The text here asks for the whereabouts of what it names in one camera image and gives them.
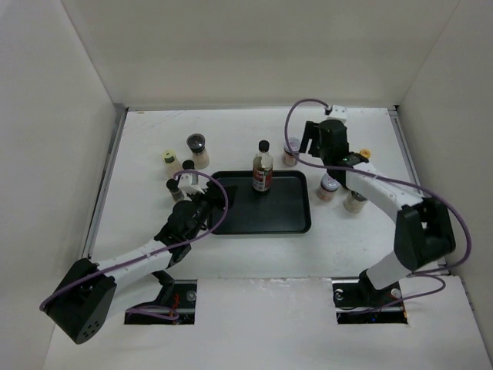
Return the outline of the sauce jar white lid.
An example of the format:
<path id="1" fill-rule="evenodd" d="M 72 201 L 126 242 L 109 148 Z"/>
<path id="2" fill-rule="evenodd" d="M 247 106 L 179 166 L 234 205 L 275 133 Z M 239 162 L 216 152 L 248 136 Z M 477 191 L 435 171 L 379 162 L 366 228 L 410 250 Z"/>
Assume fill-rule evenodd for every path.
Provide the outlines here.
<path id="1" fill-rule="evenodd" d="M 298 153 L 300 149 L 300 140 L 296 137 L 290 136 L 289 137 L 289 144 L 290 148 L 289 149 L 287 144 L 284 144 L 283 147 L 283 155 L 282 155 L 282 161 L 283 164 L 288 166 L 288 167 L 294 167 L 297 165 L 297 158 L 293 155 L 293 153 Z"/>
<path id="2" fill-rule="evenodd" d="M 322 201 L 331 201 L 339 188 L 340 184 L 328 173 L 325 173 L 320 179 L 320 184 L 317 188 L 317 196 Z"/>

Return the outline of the small spice jar front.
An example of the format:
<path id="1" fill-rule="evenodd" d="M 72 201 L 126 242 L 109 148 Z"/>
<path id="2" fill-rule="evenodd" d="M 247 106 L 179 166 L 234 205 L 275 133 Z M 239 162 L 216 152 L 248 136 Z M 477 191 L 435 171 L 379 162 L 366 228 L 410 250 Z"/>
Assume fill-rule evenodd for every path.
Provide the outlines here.
<path id="1" fill-rule="evenodd" d="M 184 195 L 181 189 L 178 187 L 178 181 L 176 179 L 170 178 L 166 181 L 166 188 L 168 189 L 174 202 L 179 202 L 184 200 Z"/>

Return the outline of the small spice jar black lid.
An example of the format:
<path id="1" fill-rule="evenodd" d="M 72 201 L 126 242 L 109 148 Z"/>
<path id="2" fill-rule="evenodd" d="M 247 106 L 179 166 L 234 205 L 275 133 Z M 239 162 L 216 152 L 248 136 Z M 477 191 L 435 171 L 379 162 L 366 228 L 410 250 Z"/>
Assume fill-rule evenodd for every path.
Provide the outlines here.
<path id="1" fill-rule="evenodd" d="M 183 170 L 196 170 L 195 163 L 192 160 L 185 160 L 182 163 L 182 168 Z M 195 173 L 191 174 L 192 177 L 192 182 L 197 183 L 198 182 L 198 175 Z"/>

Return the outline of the shaker yellow lid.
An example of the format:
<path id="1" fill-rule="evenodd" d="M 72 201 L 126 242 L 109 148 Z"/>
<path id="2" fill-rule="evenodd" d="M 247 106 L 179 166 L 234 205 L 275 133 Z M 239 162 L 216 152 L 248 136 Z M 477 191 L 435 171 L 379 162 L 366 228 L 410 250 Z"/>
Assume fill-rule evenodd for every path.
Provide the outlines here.
<path id="1" fill-rule="evenodd" d="M 183 169 L 183 166 L 179 161 L 176 152 L 174 150 L 165 150 L 162 153 L 162 160 L 168 178 L 174 178 L 176 173 L 178 173 Z"/>

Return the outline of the large grinder black top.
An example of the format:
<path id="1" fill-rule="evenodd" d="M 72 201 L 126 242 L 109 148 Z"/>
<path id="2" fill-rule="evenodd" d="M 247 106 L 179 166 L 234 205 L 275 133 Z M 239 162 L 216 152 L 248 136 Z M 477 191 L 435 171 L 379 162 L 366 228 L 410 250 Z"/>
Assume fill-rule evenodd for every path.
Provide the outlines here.
<path id="1" fill-rule="evenodd" d="M 192 153 L 195 167 L 199 170 L 207 168 L 210 164 L 210 158 L 206 149 L 205 136 L 200 133 L 193 133 L 186 139 L 186 145 Z"/>

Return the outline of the soy sauce bottle red label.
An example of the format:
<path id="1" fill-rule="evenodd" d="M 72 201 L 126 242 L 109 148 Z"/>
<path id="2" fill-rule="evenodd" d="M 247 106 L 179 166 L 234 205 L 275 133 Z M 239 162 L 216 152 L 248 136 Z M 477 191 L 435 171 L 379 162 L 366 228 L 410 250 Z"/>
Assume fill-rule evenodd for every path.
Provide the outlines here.
<path id="1" fill-rule="evenodd" d="M 261 140 L 258 152 L 253 158 L 253 188 L 259 193 L 270 189 L 273 177 L 273 157 L 270 154 L 270 143 Z"/>

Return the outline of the chili sauce bottle green label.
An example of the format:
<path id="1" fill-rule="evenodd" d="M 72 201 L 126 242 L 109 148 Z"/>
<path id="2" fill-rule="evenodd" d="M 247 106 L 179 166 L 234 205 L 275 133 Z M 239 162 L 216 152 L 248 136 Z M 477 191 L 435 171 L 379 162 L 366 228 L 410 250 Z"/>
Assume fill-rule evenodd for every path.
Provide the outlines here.
<path id="1" fill-rule="evenodd" d="M 367 159 L 371 158 L 371 151 L 368 149 L 362 149 L 359 151 L 359 154 Z"/>

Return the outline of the sauce jar white lid front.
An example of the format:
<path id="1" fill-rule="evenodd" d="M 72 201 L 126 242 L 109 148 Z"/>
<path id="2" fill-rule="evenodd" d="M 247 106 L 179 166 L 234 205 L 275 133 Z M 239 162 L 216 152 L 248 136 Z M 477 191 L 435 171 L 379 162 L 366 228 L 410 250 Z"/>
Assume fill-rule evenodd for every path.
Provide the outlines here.
<path id="1" fill-rule="evenodd" d="M 320 179 L 320 184 L 317 188 L 317 196 L 322 201 L 331 201 L 339 188 L 340 184 L 328 173 L 325 173 Z"/>

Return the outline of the clear shaker black flip lid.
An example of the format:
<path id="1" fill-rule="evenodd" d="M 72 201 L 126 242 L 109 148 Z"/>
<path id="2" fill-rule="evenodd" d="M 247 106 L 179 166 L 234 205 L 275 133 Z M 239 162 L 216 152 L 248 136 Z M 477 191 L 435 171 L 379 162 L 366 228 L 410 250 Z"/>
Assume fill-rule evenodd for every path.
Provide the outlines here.
<path id="1" fill-rule="evenodd" d="M 344 200 L 345 209 L 352 214 L 359 214 L 367 203 L 367 198 L 362 194 L 350 190 Z"/>

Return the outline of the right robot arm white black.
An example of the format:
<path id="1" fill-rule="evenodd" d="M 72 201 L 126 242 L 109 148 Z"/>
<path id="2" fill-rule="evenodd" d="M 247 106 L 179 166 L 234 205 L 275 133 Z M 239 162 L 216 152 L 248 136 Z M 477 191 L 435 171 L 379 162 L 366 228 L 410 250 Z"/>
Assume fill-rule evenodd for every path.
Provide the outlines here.
<path id="1" fill-rule="evenodd" d="M 350 151 L 347 127 L 340 120 L 306 122 L 299 152 L 321 159 L 330 177 L 375 204 L 395 224 L 392 252 L 360 273 L 355 298 L 376 304 L 392 284 L 455 251 L 446 205 L 383 180 L 369 159 Z"/>

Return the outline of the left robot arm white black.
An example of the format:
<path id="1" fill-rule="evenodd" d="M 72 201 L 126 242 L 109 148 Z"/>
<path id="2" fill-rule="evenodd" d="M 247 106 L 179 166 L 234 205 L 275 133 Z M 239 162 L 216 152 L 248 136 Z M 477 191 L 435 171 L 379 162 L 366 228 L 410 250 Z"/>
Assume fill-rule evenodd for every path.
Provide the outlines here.
<path id="1" fill-rule="evenodd" d="M 116 292 L 181 262 L 192 243 L 221 225 L 237 191 L 211 180 L 202 193 L 175 203 L 165 225 L 143 246 L 106 261 L 77 260 L 40 310 L 75 344 L 87 342 L 104 324 Z"/>

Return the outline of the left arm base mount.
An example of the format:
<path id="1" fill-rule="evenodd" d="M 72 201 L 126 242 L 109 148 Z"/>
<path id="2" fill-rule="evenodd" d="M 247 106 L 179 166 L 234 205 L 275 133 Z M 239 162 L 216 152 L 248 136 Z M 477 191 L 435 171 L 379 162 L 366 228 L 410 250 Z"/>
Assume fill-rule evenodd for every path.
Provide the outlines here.
<path id="1" fill-rule="evenodd" d="M 194 325 L 197 280 L 175 280 L 165 271 L 153 272 L 161 288 L 151 301 L 134 304 L 124 315 L 125 325 Z"/>

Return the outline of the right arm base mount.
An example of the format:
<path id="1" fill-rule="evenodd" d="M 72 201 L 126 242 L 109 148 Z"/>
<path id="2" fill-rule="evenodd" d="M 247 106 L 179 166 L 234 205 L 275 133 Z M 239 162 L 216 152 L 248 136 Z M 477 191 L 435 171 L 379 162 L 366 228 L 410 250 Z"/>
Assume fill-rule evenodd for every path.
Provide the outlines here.
<path id="1" fill-rule="evenodd" d="M 407 324 L 398 282 L 379 291 L 366 291 L 357 278 L 332 280 L 333 301 L 339 325 Z"/>

